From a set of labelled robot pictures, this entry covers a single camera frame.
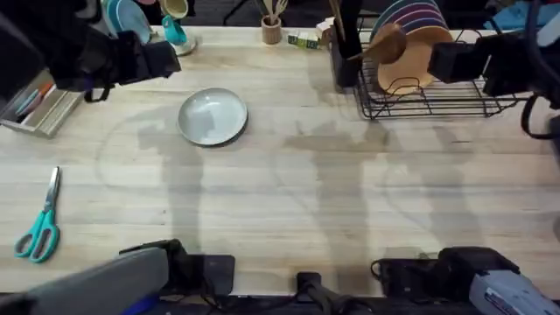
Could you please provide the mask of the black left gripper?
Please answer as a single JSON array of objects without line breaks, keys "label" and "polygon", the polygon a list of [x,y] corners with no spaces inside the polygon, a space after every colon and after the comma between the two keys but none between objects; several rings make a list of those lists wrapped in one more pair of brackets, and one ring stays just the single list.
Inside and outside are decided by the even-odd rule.
[{"label": "black left gripper", "polygon": [[110,38],[92,30],[86,36],[77,60],[68,63],[70,74],[65,77],[65,90],[88,91],[110,88],[116,83],[168,78],[181,70],[177,54],[168,41],[143,46],[133,31],[123,31],[119,35],[119,38]]}]

